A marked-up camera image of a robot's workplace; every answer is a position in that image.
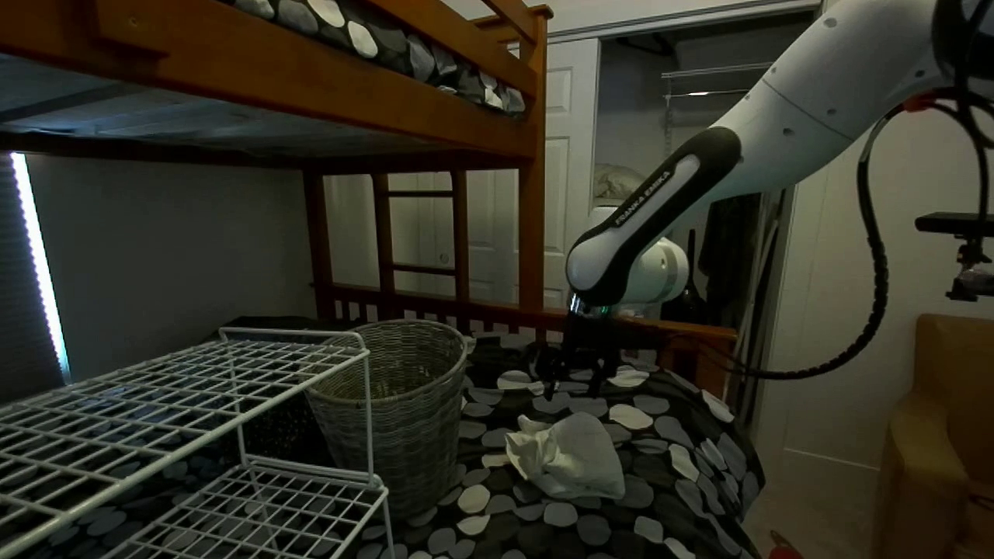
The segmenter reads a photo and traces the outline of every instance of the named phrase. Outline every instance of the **bed post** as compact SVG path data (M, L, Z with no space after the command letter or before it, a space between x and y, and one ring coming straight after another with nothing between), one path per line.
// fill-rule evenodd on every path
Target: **bed post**
M308 236L311 236L311 289L318 317L336 319L336 298L334 298L334 243L330 243L330 213L323 192L323 174L306 169L306 206L308 206Z
M454 181L454 251L456 251L456 328L470 334L470 202L466 202L466 169L452 172Z
M391 307L399 287L394 287L394 230L391 230L391 178L376 172L374 174L374 215L376 215L376 262L379 262L379 319L402 317L402 307Z
M535 45L521 41L521 60L535 73L535 99L527 103L531 157L520 169L520 307L545 312L545 215L546 215L546 13L531 13Z

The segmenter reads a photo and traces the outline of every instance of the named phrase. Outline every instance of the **mattress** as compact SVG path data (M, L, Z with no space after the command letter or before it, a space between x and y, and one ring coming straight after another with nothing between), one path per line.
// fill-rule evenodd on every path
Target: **mattress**
M308 36L326 46L410 75L454 98L472 99L486 110L507 114L526 113L520 90L497 85L491 75L456 60L446 46L424 41L403 25L381 18L359 0L232 0L232 8Z

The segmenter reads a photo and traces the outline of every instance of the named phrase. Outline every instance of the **metal shelf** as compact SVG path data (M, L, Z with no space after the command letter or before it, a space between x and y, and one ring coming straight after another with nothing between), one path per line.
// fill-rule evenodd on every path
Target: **metal shelf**
M363 359L355 334L225 329L225 341L0 407L0 555Z
M386 496L376 475L249 456L110 559L342 555Z

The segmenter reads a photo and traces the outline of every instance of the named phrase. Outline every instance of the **white cloth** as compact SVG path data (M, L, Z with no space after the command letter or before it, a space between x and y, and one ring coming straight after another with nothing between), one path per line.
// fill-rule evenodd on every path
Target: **white cloth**
M626 496L626 472L609 429L592 412L572 412L552 425L520 417L521 433L507 434L507 456L551 496Z

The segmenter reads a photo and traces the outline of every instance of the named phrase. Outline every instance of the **wooden ladder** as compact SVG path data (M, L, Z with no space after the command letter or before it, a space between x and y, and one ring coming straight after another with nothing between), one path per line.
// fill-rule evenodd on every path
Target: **wooden ladder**
M466 172L449 172L452 190L391 190L388 174L374 174L376 213L376 251L379 251L379 293L399 296L394 274L452 276L456 282L456 305L470 305L470 206ZM394 262L391 200L452 200L454 207L454 267L403 265Z

